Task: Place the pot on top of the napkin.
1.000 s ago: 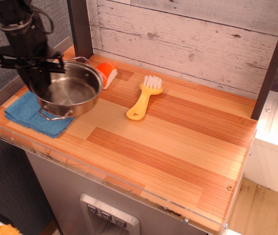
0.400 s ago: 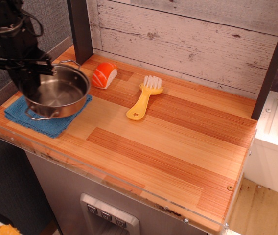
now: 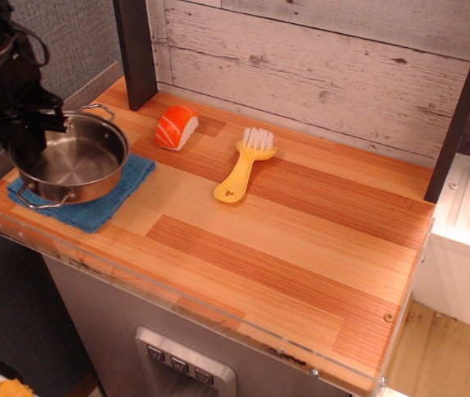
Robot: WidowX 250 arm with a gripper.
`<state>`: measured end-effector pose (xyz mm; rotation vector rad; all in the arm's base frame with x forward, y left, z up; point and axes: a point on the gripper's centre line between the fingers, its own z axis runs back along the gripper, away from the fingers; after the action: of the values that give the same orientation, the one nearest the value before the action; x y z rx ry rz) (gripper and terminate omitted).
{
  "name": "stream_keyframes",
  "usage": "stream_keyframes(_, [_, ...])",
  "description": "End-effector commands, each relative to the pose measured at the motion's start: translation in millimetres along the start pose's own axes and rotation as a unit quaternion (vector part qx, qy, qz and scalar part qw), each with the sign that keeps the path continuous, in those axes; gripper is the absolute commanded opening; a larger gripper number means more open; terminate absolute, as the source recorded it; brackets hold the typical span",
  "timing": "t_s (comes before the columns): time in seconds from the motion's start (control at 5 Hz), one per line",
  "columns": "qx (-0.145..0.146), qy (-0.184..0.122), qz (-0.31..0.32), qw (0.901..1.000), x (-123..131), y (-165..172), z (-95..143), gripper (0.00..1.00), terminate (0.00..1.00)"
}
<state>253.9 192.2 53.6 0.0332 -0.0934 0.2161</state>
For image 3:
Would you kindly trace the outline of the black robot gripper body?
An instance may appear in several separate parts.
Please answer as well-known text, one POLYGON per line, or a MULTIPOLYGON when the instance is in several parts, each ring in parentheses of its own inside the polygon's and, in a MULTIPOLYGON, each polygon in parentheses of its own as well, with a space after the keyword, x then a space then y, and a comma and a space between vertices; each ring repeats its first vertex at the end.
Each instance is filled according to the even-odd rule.
POLYGON ((65 132, 63 100, 41 86, 49 49, 36 33, 11 19, 12 11, 8 1, 0 1, 0 121, 65 132))

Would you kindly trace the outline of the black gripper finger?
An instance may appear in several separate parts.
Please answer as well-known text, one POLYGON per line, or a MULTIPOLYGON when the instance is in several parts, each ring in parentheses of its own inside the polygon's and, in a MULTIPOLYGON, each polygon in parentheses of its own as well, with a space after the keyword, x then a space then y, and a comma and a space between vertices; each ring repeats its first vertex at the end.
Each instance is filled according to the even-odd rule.
POLYGON ((0 144, 19 168, 38 161, 46 148, 46 130, 19 120, 0 121, 0 144))

